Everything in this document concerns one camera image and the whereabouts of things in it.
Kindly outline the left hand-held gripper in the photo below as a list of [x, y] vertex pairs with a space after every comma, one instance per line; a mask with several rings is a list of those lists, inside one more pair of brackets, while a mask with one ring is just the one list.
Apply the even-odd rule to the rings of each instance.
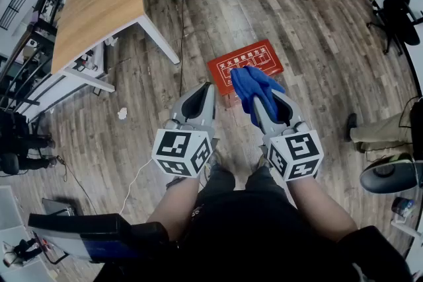
[[212, 155], [217, 140], [212, 121], [215, 87], [210, 82], [185, 92], [171, 110], [171, 120], [158, 129], [151, 158], [166, 174], [197, 178]]

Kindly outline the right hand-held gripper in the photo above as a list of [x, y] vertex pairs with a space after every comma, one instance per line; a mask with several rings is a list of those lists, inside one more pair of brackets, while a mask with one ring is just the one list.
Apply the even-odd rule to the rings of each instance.
[[[253, 99], [254, 113], [264, 136], [264, 154], [285, 181], [315, 177], [324, 152], [317, 131], [304, 122], [299, 105], [284, 93], [273, 90], [277, 108], [272, 115], [257, 96]], [[283, 131], [285, 125], [294, 125]]]

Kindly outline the blue cloth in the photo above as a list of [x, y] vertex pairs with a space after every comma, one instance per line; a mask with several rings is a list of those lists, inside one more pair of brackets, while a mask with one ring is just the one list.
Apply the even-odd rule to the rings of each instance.
[[250, 115], [253, 125], [259, 126], [254, 112], [254, 97], [257, 96], [264, 107], [269, 111], [271, 118], [277, 118], [278, 108], [273, 99], [272, 91], [276, 90], [285, 93], [285, 89], [273, 78], [262, 72], [259, 68], [245, 66], [234, 68], [230, 71], [232, 86], [241, 100], [243, 110]]

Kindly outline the red fire extinguisher box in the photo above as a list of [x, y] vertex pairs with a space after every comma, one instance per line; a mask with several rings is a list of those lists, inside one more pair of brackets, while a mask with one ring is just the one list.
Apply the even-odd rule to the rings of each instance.
[[234, 68], [244, 66], [256, 67], [269, 76], [284, 71], [276, 52], [267, 39], [209, 61], [208, 68], [227, 108], [241, 103], [233, 88], [230, 72]]

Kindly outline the person's left forearm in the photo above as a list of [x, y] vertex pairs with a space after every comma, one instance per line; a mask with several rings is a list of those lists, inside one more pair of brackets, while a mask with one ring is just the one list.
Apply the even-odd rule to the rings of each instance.
[[190, 224], [199, 189], [199, 178], [185, 178], [173, 184], [166, 190], [147, 222], [160, 223], [171, 242], [181, 240]]

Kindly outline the person's right forearm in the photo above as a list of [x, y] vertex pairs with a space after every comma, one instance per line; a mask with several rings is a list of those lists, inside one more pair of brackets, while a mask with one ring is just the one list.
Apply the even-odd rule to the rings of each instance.
[[358, 230], [353, 218], [312, 176], [287, 182], [293, 201], [309, 224], [333, 242]]

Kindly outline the person's right shoe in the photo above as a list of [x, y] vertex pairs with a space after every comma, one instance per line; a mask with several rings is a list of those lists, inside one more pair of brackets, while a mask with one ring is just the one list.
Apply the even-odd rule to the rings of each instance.
[[262, 155], [258, 161], [256, 172], [269, 172], [272, 169], [270, 161]]

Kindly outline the person's shoe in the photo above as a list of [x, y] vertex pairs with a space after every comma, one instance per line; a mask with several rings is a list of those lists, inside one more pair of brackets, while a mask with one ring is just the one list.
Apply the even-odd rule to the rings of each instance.
[[262, 155], [258, 161], [256, 172], [269, 172], [272, 169], [270, 161]]
[[220, 152], [215, 149], [207, 161], [207, 168], [210, 172], [225, 170]]

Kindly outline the person's left shoe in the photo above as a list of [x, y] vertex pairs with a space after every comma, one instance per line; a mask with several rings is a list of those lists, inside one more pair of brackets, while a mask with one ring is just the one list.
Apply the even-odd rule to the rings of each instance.
[[220, 152], [215, 149], [207, 161], [207, 168], [210, 172], [225, 170]]

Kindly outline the person's black trousers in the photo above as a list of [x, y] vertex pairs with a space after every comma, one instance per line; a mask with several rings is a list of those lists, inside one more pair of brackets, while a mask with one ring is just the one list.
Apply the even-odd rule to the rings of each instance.
[[277, 185], [270, 174], [268, 164], [259, 165], [248, 177], [244, 190], [235, 190], [235, 177], [222, 165], [215, 165], [211, 169], [210, 178], [205, 187], [198, 194], [195, 207], [199, 207], [219, 199], [229, 199], [232, 196], [258, 196], [270, 200], [289, 201], [285, 190]]

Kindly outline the black round seat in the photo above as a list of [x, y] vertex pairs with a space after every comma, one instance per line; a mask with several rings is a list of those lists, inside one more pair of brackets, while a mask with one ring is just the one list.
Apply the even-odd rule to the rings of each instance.
[[362, 188], [373, 194], [394, 194], [423, 186], [423, 159], [408, 153], [384, 157], [360, 175]]

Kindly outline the person's black shirt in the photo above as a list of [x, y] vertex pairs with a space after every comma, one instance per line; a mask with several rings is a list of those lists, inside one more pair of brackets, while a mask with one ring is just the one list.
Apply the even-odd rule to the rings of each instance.
[[94, 282], [413, 282], [376, 227], [319, 235], [284, 197], [239, 190], [197, 208], [177, 247], [104, 266]]

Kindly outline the black bag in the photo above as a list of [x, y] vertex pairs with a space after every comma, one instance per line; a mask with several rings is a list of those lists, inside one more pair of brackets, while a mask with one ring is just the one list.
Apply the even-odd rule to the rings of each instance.
[[413, 157], [423, 160], [423, 100], [416, 102], [410, 111]]

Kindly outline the wooden table with white legs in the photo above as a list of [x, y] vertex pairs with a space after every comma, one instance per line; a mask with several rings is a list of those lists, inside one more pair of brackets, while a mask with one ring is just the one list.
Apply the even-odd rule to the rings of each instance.
[[100, 90], [114, 92], [113, 85], [79, 72], [71, 64], [135, 23], [144, 29], [174, 64], [180, 62], [173, 48], [147, 16], [143, 0], [66, 0], [58, 21], [52, 74], [74, 77]]

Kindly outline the dark cup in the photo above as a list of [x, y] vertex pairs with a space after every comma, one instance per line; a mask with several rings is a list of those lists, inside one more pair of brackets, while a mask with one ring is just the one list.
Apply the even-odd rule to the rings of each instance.
[[396, 197], [393, 200], [391, 211], [401, 217], [407, 218], [414, 210], [414, 200], [405, 197]]

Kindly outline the black tablet with blue screen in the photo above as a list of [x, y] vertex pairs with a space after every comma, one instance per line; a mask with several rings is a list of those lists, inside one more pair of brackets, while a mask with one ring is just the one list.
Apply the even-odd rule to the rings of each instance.
[[32, 213], [28, 226], [50, 248], [91, 262], [154, 258], [170, 246], [161, 223], [131, 225], [117, 213], [85, 216]]

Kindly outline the black office chair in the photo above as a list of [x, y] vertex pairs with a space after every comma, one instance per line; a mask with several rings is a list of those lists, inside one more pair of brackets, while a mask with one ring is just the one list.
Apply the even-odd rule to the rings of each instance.
[[373, 14], [379, 17], [379, 22], [368, 22], [367, 27], [378, 27], [385, 32], [387, 38], [386, 48], [383, 53], [389, 53], [391, 43], [398, 48], [398, 54], [402, 55], [402, 45], [408, 44], [417, 46], [420, 44], [420, 38], [415, 26], [423, 24], [422, 16], [417, 18], [410, 8], [410, 0], [384, 0], [380, 9], [373, 11]]

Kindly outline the white metal rack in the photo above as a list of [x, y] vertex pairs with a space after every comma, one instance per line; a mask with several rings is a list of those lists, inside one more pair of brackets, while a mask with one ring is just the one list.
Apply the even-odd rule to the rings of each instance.
[[406, 225], [398, 220], [391, 221], [391, 225], [412, 237], [412, 244], [406, 255], [406, 262], [416, 278], [423, 276], [423, 219], [419, 221], [418, 228]]

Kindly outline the black wheeled equipment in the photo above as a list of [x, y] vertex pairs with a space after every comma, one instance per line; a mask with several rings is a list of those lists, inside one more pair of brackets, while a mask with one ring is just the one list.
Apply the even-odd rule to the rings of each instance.
[[14, 176], [21, 170], [52, 168], [57, 164], [56, 157], [32, 159], [28, 152], [55, 147], [51, 135], [31, 134], [22, 114], [0, 110], [0, 172]]

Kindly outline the white storage box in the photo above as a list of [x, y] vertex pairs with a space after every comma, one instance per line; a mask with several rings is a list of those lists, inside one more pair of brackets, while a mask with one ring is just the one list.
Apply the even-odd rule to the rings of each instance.
[[23, 266], [7, 267], [5, 252], [22, 240], [30, 240], [10, 186], [0, 186], [0, 282], [55, 282], [44, 262], [35, 257]]

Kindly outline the grey box with black frame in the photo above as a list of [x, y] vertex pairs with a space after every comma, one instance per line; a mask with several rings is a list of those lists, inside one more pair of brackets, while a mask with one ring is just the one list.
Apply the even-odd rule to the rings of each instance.
[[66, 199], [46, 199], [42, 198], [42, 206], [47, 215], [59, 216], [80, 216], [77, 206]]

